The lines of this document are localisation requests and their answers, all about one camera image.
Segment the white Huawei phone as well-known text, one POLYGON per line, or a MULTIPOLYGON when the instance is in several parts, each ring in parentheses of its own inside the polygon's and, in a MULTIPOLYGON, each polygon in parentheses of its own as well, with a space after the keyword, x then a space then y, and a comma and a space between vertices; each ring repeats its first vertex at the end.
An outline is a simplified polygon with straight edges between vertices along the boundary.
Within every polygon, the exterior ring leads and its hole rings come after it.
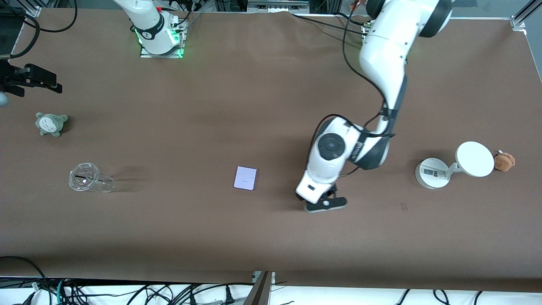
POLYGON ((233 187, 235 189, 253 191, 255 189, 256 176, 257 169, 237 166, 233 187))

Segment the grey-green Totoro plush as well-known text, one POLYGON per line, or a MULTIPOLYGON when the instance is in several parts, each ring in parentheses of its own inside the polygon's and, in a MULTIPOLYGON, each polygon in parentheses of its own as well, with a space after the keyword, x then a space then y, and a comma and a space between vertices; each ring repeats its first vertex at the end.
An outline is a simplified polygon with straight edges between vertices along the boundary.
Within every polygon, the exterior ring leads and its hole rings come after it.
POLYGON ((69 120, 67 115, 54 115, 38 112, 36 114, 35 126, 39 129, 41 136, 51 134, 60 137, 64 124, 69 120))

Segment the aluminium corner profile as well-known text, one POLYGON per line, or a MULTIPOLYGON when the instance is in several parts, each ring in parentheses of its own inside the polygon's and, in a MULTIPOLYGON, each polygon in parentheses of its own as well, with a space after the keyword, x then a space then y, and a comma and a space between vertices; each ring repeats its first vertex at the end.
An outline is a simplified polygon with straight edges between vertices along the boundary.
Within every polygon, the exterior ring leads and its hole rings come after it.
POLYGON ((513 31, 523 31, 525 21, 540 8, 542 8, 542 0, 529 0, 515 15, 510 17, 513 31))
POLYGON ((6 0, 10 6, 22 8, 33 17, 39 16, 41 8, 47 4, 42 0, 6 0))

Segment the clear plastic cup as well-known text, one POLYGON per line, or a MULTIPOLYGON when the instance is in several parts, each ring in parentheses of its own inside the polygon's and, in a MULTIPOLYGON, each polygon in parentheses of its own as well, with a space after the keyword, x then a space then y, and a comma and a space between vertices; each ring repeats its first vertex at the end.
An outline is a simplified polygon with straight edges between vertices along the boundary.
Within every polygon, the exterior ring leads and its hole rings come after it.
POLYGON ((110 193, 114 190, 116 182, 110 176, 103 174, 100 169, 92 163, 78 164, 69 174, 68 183, 74 191, 92 191, 99 193, 110 193), (75 175, 93 177, 93 180, 75 178, 75 175))

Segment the brown table cover sheet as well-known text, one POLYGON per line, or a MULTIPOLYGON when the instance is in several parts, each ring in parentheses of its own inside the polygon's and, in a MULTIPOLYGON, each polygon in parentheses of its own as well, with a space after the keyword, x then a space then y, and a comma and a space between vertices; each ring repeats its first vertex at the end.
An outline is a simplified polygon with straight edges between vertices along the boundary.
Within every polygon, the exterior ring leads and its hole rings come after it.
POLYGON ((140 58, 123 11, 81 10, 25 57, 62 94, 27 89, 0 108, 0 255, 49 277, 542 292, 542 83, 523 33, 455 19, 417 39, 383 165, 337 182, 339 210, 295 195, 319 120, 363 124, 381 97, 347 67, 341 32, 274 14, 207 13, 184 58, 140 58), (67 115, 60 137, 36 114, 67 115), (516 164, 415 178, 466 141, 516 164), (95 164, 116 186, 74 191, 95 164), (255 189, 233 187, 238 166, 255 189))

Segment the white round desk lamp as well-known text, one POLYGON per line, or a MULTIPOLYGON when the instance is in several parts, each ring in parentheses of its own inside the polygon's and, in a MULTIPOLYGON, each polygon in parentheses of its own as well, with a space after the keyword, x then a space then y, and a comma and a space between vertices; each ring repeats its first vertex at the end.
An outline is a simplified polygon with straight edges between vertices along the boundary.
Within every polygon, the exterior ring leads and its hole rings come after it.
POLYGON ((484 177, 493 171, 494 166, 493 155, 487 147, 476 141, 466 141, 456 149, 453 164, 447 165, 440 159, 427 158, 416 166, 415 178, 426 189, 441 189, 457 172, 484 177))

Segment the brown bear plush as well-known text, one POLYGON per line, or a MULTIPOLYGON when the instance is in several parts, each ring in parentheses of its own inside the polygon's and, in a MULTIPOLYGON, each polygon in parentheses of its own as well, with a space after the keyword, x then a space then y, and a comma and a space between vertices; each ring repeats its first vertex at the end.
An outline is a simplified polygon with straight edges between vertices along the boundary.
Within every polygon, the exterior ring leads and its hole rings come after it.
POLYGON ((511 154, 503 152, 502 150, 498 151, 493 160, 494 170, 500 172, 507 172, 516 164, 515 158, 511 154))

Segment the aluminium frame post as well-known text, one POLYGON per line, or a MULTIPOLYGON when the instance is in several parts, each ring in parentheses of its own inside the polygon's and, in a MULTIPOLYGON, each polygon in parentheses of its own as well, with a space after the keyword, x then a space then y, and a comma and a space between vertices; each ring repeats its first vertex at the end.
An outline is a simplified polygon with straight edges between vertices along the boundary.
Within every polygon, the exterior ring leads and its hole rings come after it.
POLYGON ((275 272, 253 272, 254 285, 243 305, 269 305, 271 287, 275 284, 275 272))

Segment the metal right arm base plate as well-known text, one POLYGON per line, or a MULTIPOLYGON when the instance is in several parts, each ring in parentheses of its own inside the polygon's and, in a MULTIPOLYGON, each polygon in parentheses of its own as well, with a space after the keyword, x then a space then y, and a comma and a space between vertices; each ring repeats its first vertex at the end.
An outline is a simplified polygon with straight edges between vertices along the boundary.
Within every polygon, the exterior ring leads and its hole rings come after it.
POLYGON ((183 58, 185 52, 185 42, 188 31, 188 22, 182 21, 180 24, 174 24, 172 28, 168 28, 159 33, 158 39, 151 41, 151 43, 144 44, 143 39, 138 37, 138 42, 141 45, 140 57, 141 58, 183 58), (169 49, 161 54, 154 54, 150 52, 146 46, 151 46, 154 50, 169 49))

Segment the grey metal rail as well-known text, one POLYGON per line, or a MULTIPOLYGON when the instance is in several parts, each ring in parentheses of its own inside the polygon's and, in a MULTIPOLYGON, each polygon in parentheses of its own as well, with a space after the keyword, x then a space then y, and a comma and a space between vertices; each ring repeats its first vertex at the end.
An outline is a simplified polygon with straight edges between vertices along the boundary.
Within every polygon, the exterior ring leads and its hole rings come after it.
POLYGON ((247 12, 280 12, 309 14, 309 0, 247 0, 247 12))

